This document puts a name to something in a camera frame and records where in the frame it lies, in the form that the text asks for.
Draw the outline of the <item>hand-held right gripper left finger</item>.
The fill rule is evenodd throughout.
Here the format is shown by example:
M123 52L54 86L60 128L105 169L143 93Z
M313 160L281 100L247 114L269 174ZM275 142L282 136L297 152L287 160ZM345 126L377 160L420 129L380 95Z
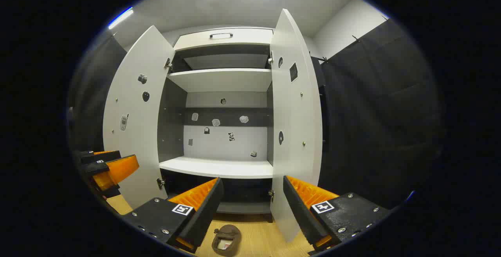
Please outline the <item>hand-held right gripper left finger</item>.
M170 199L152 198L122 217L161 244L195 253L223 195L223 181L215 178Z

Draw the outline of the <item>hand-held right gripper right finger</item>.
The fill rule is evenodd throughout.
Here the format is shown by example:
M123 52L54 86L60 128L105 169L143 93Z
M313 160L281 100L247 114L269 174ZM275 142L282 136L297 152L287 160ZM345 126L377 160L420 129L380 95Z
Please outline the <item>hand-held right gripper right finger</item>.
M391 213L356 193L337 195L291 176L283 177L283 193L314 252L354 239Z

